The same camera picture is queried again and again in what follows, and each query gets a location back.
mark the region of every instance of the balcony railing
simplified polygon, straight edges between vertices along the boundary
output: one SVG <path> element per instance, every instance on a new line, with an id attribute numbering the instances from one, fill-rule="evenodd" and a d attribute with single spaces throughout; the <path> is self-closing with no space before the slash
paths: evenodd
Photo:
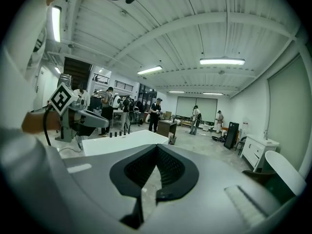
<path id="1" fill-rule="evenodd" d="M 121 89 L 128 90 L 128 91 L 133 90 L 133 86 L 126 84 L 126 83 L 123 83 L 123 82 L 118 81 L 118 80 L 115 80 L 114 87 L 121 88 Z"/>
<path id="2" fill-rule="evenodd" d="M 101 76 L 98 74 L 94 74 L 92 80 L 95 80 L 96 82 L 103 83 L 103 84 L 108 84 L 109 83 L 109 78 L 106 76 Z"/>

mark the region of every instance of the black speaker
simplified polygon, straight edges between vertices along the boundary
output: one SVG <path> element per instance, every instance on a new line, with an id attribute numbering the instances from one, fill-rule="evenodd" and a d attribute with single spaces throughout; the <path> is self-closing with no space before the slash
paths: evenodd
<path id="1" fill-rule="evenodd" d="M 231 149 L 234 147 L 235 140 L 237 137 L 238 127 L 239 127 L 238 123 L 230 122 L 228 134 L 226 135 L 226 139 L 224 142 L 224 146 L 226 148 Z"/>

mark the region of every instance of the black and white square marker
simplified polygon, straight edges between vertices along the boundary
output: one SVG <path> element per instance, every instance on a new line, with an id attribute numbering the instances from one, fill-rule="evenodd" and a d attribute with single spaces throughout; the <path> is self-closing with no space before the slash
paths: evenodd
<path id="1" fill-rule="evenodd" d="M 66 91 L 64 87 L 61 86 L 51 98 L 51 101 L 61 112 L 62 109 L 66 106 L 66 103 L 70 100 L 70 98 L 70 94 Z"/>

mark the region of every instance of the white shirt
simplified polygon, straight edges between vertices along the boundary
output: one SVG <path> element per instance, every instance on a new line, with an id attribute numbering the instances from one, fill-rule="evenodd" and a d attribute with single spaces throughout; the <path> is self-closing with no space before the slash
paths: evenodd
<path id="1" fill-rule="evenodd" d="M 196 120 L 197 115 L 200 114 L 200 110 L 198 108 L 193 110 L 193 121 Z"/>
<path id="2" fill-rule="evenodd" d="M 35 88 L 25 79 L 26 68 L 47 14 L 46 0 L 27 0 L 16 14 L 0 47 L 0 126 L 21 128 L 33 109 Z"/>
<path id="3" fill-rule="evenodd" d="M 83 93 L 80 92 L 79 89 L 74 90 L 75 95 L 78 95 L 85 101 L 86 109 L 90 106 L 90 94 L 83 90 Z"/>

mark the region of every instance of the shiny floor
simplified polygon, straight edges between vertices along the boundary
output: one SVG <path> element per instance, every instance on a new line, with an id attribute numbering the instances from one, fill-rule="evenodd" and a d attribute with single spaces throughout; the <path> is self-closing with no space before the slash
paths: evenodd
<path id="1" fill-rule="evenodd" d="M 142 126 L 131 126 L 131 132 L 136 132 L 144 129 L 148 129 L 147 124 L 143 124 Z M 115 126 L 113 129 L 111 129 L 111 131 L 119 132 L 119 126 Z M 217 134 L 215 132 L 205 132 L 201 129 L 198 129 L 196 136 L 190 135 L 189 132 L 189 127 L 177 127 L 175 147 L 180 147 L 191 152 L 207 155 L 211 158 L 222 160 L 225 163 L 233 166 L 240 172 L 244 170 L 250 170 L 250 166 L 248 165 L 247 161 L 244 158 L 240 158 L 238 156 L 238 150 L 229 150 L 223 146 L 223 143 L 218 143 L 212 140 L 211 136 L 219 137 L 220 134 Z M 100 129 L 99 131 L 94 131 L 89 139 L 98 138 L 99 133 Z M 56 132 L 49 132 L 51 145 L 58 148 L 59 154 L 62 158 L 84 156 L 83 149 L 81 150 L 79 148 L 79 145 L 75 139 L 71 143 L 64 143 L 54 140 L 54 138 L 57 136 L 58 134 Z M 47 145 L 44 134 L 37 135 L 37 137 L 43 144 Z M 156 207 L 155 195 L 156 191 L 159 189 L 161 189 L 160 173 L 156 167 L 149 180 L 142 189 L 142 206 L 145 219 Z"/>

